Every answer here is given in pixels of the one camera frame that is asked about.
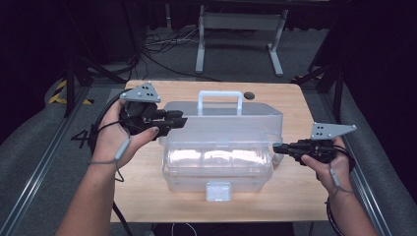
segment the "hand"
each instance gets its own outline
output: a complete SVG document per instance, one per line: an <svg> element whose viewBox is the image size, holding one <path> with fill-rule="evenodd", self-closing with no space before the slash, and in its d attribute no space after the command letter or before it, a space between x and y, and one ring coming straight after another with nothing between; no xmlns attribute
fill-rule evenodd
<svg viewBox="0 0 417 236"><path fill-rule="evenodd" d="M122 100L118 100L113 103L113 105L104 115L99 128L119 120L119 113L123 107L121 102ZM158 132L159 130L157 127L152 127L137 134L136 136L131 136L129 146L127 147L126 151L123 153L122 157L118 161L118 167L121 168L122 166L127 164L135 155L136 151L142 146L149 143ZM119 123L115 123L113 125L103 128L98 133L98 138L91 162L105 162L113 160L116 151L128 138L129 135L126 133L126 131ZM100 164L95 166L100 166L103 169L110 171L110 173L112 174L114 174L114 172L116 171L115 164Z"/></svg>
<svg viewBox="0 0 417 236"><path fill-rule="evenodd" d="M335 146L345 148L341 137L334 138L333 144ZM337 187L334 185L330 176L329 165L321 163L309 155L303 155L301 159L307 166L316 171L323 186L328 190L328 195L333 196L337 192ZM352 185L349 179L349 160L347 156L338 152L336 159L331 162L331 168L336 173L337 178L340 181L340 186L345 190L352 190Z"/></svg>

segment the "metal bracket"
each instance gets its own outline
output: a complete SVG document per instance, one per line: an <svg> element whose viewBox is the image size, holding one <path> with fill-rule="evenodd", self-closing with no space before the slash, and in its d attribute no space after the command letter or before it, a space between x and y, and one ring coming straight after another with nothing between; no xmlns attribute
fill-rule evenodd
<svg viewBox="0 0 417 236"><path fill-rule="evenodd" d="M355 125L334 125L317 123L313 124L311 140L331 140L334 137L342 136L357 129Z"/></svg>
<svg viewBox="0 0 417 236"><path fill-rule="evenodd" d="M120 95L120 99L126 101L160 102L160 96L157 94L151 82L123 92Z"/></svg>

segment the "box handle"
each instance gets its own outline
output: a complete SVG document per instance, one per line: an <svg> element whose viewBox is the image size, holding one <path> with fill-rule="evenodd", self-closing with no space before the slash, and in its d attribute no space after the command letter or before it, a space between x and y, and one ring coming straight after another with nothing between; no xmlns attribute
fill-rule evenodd
<svg viewBox="0 0 417 236"><path fill-rule="evenodd" d="M237 96L237 107L236 112L237 115L242 115L242 101L243 101L243 94L240 91L220 91L220 90L201 90L199 92L199 103L197 110L199 111L199 115L203 115L203 97L205 96Z"/></svg>

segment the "hazard tape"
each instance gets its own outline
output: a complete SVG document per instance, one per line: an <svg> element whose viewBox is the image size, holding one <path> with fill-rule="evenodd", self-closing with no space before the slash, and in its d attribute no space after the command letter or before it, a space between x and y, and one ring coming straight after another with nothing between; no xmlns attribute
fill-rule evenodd
<svg viewBox="0 0 417 236"><path fill-rule="evenodd" d="M64 89L64 87L67 85L67 80L62 79L61 83L59 83L58 87L56 88L55 92L53 92L51 98L49 98L48 103L61 103L61 104L67 104L67 99L59 98L59 95L61 94L61 91ZM86 99L83 102L84 105L93 105L94 99Z"/></svg>

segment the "transparent plastic box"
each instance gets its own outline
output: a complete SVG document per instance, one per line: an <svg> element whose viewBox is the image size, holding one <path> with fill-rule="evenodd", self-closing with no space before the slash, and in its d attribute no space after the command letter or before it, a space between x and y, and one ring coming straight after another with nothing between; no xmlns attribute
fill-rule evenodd
<svg viewBox="0 0 417 236"><path fill-rule="evenodd" d="M237 96L238 102L203 102L205 96ZM181 110L188 118L184 128L159 138L170 190L205 192L218 183L231 192L258 192L270 178L272 145L282 144L278 110L242 102L239 91L201 91L196 102L168 102L164 109Z"/></svg>

